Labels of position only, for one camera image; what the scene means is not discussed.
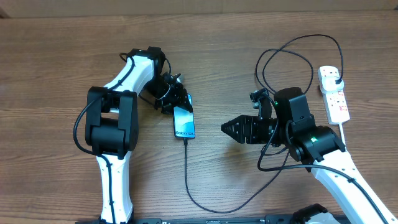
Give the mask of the Samsung Galaxy smartphone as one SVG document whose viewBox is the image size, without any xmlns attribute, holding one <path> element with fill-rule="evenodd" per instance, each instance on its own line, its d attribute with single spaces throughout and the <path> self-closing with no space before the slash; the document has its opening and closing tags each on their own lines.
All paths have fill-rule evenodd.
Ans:
<svg viewBox="0 0 398 224">
<path fill-rule="evenodd" d="M 174 135 L 176 138 L 195 139 L 193 113 L 178 106 L 174 108 Z"/>
</svg>

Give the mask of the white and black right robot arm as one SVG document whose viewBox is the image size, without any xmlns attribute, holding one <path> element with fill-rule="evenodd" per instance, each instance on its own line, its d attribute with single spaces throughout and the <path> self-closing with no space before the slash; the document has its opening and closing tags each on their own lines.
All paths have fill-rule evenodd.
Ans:
<svg viewBox="0 0 398 224">
<path fill-rule="evenodd" d="M 360 174 L 344 142 L 331 128 L 316 125 L 299 87 L 273 96 L 259 90 L 250 97 L 259 105 L 258 116 L 238 116 L 222 124 L 222 132 L 241 144 L 284 145 L 298 162 L 290 169 L 312 173 L 351 223 L 397 223 Z"/>
</svg>

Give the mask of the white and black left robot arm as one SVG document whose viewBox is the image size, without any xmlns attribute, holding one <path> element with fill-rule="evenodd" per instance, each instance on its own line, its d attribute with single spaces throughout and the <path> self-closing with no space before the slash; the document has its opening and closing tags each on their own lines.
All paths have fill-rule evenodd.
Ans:
<svg viewBox="0 0 398 224">
<path fill-rule="evenodd" d="M 73 140 L 81 151 L 94 155 L 101 172 L 103 208 L 96 223 L 133 223 L 129 194 L 129 160 L 139 137 L 137 98 L 147 90 L 153 107 L 176 115 L 193 106 L 178 75 L 163 72 L 169 60 L 159 47 L 132 49 L 119 55 L 125 62 L 105 86 L 88 90 L 87 103 L 73 127 Z"/>
</svg>

